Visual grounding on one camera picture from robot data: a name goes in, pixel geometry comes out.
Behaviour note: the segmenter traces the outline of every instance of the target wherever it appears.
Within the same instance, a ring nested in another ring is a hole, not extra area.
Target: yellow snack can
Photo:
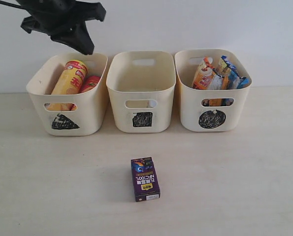
[[[71,60],[66,63],[51,95],[78,94],[88,73],[85,63],[80,60]],[[70,111],[72,103],[51,103],[49,111]]]

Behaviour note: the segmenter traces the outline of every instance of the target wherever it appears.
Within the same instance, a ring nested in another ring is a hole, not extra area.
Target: white plastic bin
[[[118,129],[156,133],[169,127],[176,72],[171,54],[123,52],[113,59],[107,77]]]
[[[212,57],[213,66],[217,66],[219,59],[225,55],[237,67],[240,76],[246,76],[250,82],[246,88],[231,90],[197,90],[191,88],[192,81],[200,61],[208,56]],[[251,78],[236,56],[221,49],[185,50],[175,55],[178,75],[180,120],[182,125],[196,132],[228,131],[238,124],[242,109],[251,85]],[[211,98],[232,98],[234,103],[227,107],[204,107],[202,101]],[[209,119],[207,127],[203,120]]]
[[[88,68],[88,75],[101,76],[97,86],[88,92],[74,95],[50,95],[65,64],[81,60]],[[49,134],[56,136],[83,136],[95,133],[101,127],[109,102],[106,87],[108,57],[94,53],[64,54],[50,58],[27,84],[27,91],[34,107]],[[48,111],[47,103],[73,103],[75,111]]]

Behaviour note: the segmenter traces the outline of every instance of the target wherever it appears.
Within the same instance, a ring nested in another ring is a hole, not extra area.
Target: chalkboard sticker
[[[152,126],[152,112],[139,112],[133,117],[133,127],[151,127]]]
[[[214,129],[224,124],[226,115],[219,110],[204,112],[199,118],[199,125],[204,129]]]
[[[79,126],[67,118],[65,115],[58,113],[52,122],[52,129],[79,129]]]

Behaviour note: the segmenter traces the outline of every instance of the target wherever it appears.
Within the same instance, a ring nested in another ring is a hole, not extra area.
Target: table surface
[[[130,160],[152,156],[158,200],[136,203]],[[293,236],[293,87],[252,88],[239,125],[54,137],[27,94],[0,94],[0,236]]]

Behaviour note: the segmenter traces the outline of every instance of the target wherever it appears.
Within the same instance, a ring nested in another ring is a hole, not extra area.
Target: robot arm
[[[101,3],[76,0],[16,0],[19,5],[0,1],[0,4],[28,11],[31,16],[22,22],[27,33],[33,30],[46,33],[52,41],[63,43],[85,55],[91,55],[94,44],[88,34],[86,21],[103,21],[106,10]]]

